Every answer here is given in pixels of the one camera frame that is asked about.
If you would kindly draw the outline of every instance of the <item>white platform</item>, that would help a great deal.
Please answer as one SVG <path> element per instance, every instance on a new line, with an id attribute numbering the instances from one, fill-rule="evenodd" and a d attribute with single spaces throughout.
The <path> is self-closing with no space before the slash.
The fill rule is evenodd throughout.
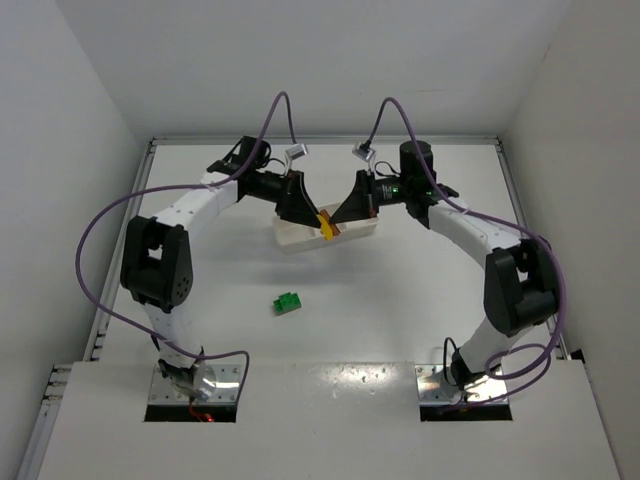
<path id="1" fill-rule="evenodd" d="M 295 164 L 310 197 L 342 201 L 363 164 L 350 145 L 310 147 Z M 397 163 L 397 148 L 380 146 L 379 158 Z M 147 186 L 194 181 L 228 149 L 160 146 Z M 434 154 L 441 182 L 513 219 L 493 146 Z M 178 195 L 145 198 L 141 214 Z M 193 246 L 190 306 L 206 351 L 252 355 L 237 424 L 143 423 L 156 351 L 114 320 L 100 362 L 74 366 L 40 479 L 617 478 L 578 362 L 554 362 L 516 396 L 513 422 L 420 422 L 413 363 L 439 361 L 444 337 L 463 343 L 483 316 L 482 272 L 447 240 L 396 206 L 371 237 L 285 256 L 272 215 L 273 205 L 245 199 Z M 288 291 L 303 307 L 275 317 L 271 302 Z M 146 323 L 122 289 L 115 309 Z M 541 327 L 528 340 L 547 338 Z M 385 363 L 388 375 L 374 380 L 353 362 Z"/>

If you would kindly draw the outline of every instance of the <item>green object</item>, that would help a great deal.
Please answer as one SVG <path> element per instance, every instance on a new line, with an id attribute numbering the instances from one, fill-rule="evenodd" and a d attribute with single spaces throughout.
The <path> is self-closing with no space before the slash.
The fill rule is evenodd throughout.
<path id="1" fill-rule="evenodd" d="M 300 303 L 300 297 L 297 293 L 287 292 L 280 295 L 278 300 L 273 301 L 273 307 L 276 309 L 276 315 L 284 315 L 302 307 L 302 303 Z"/>

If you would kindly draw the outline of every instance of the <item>gray wall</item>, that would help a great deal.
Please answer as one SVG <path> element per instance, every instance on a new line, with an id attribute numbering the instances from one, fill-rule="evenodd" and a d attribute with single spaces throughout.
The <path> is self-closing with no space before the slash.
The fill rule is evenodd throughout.
<path id="1" fill-rule="evenodd" d="M 10 479 L 52 364 L 81 358 L 91 325 L 76 243 L 130 190 L 141 150 L 53 0 L 0 4 L 0 70 L 0 479 Z M 95 291 L 116 217 L 85 256 Z"/>
<path id="2" fill-rule="evenodd" d="M 141 138 L 233 134 L 292 95 L 307 134 L 506 128 L 570 0 L 58 0 Z M 276 116 L 272 132 L 284 133 Z M 397 114 L 384 133 L 404 133 Z"/>
<path id="3" fill-rule="evenodd" d="M 575 0 L 506 148 L 568 281 L 570 339 L 626 479 L 638 478 L 640 3 Z"/>

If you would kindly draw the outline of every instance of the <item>yellow object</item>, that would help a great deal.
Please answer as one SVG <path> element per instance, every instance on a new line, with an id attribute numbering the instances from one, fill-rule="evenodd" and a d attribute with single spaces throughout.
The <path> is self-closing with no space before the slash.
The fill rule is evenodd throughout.
<path id="1" fill-rule="evenodd" d="M 331 230 L 331 225 L 329 225 L 329 222 L 327 222 L 326 218 L 324 218 L 322 215 L 317 215 L 317 217 L 318 220 L 320 220 L 320 231 L 322 232 L 322 235 L 324 235 L 324 239 L 333 239 L 333 230 Z"/>

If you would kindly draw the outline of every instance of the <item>white table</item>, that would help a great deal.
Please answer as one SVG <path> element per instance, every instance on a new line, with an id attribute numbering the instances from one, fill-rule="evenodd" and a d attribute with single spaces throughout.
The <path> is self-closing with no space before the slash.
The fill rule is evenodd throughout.
<path id="1" fill-rule="evenodd" d="M 146 185 L 193 182 L 229 148 L 158 146 Z M 363 164 L 350 145 L 310 148 L 295 167 L 311 198 L 342 201 Z M 380 145 L 378 156 L 397 164 L 397 149 Z M 514 219 L 493 145 L 435 145 L 434 155 L 439 181 L 473 208 Z M 140 214 L 179 195 L 146 197 Z M 554 361 L 514 397 L 512 422 L 420 422 L 413 365 L 437 363 L 445 336 L 462 344 L 473 333 L 483 274 L 404 207 L 383 208 L 371 237 L 295 256 L 278 251 L 272 216 L 273 205 L 246 198 L 192 246 L 189 302 L 202 344 L 207 353 L 252 355 L 237 423 L 144 423 L 157 353 L 113 320 L 100 361 L 73 368 L 41 480 L 617 478 L 579 362 Z M 274 316 L 272 301 L 289 291 L 302 309 Z M 147 324 L 122 288 L 115 309 Z M 527 340 L 546 342 L 546 329 Z M 387 374 L 365 386 L 360 362 L 384 363 Z"/>

